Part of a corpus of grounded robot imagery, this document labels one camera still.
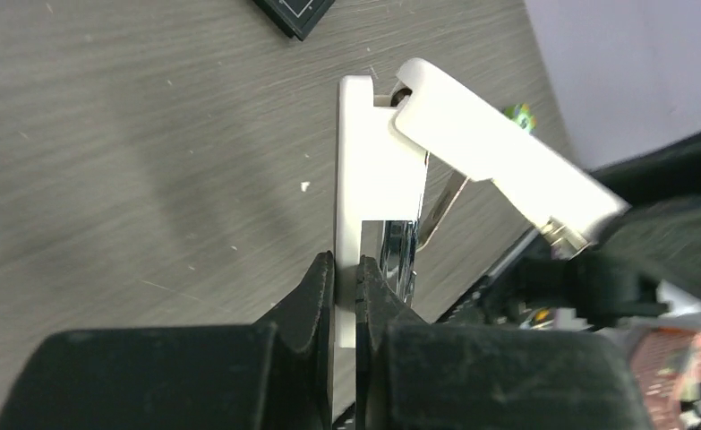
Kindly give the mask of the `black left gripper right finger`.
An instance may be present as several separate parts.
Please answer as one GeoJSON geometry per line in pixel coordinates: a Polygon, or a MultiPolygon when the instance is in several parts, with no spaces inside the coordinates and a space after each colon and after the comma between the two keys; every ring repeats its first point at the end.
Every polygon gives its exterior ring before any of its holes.
{"type": "Polygon", "coordinates": [[[430,324],[356,269],[359,429],[649,429],[628,363],[603,336],[430,324]]]}

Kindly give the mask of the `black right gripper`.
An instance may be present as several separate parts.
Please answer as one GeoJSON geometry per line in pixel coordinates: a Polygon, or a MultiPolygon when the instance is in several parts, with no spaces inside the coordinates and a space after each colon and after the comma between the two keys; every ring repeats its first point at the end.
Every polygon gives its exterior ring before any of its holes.
{"type": "Polygon", "coordinates": [[[598,326],[659,316],[666,281],[701,300],[701,132],[594,172],[631,204],[595,245],[569,260],[526,257],[516,288],[531,303],[568,306],[598,326]]]}

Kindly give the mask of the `white stapler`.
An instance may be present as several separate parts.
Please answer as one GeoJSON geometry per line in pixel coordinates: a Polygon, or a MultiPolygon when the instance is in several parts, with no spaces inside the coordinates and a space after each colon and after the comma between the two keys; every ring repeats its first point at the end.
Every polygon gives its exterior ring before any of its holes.
{"type": "Polygon", "coordinates": [[[397,106],[375,95],[370,76],[346,76],[338,86],[334,255],[341,348],[355,346],[362,226],[418,218],[428,155],[471,180],[493,182],[536,228],[556,222],[590,244],[628,208],[436,65],[411,58],[397,78],[410,90],[397,106]]]}

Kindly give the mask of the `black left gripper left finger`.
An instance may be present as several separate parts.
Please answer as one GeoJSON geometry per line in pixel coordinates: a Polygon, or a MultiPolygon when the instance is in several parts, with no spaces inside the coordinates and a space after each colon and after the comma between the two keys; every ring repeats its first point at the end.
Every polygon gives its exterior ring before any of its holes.
{"type": "Polygon", "coordinates": [[[60,331],[0,429],[329,429],[334,258],[251,324],[60,331]]]}

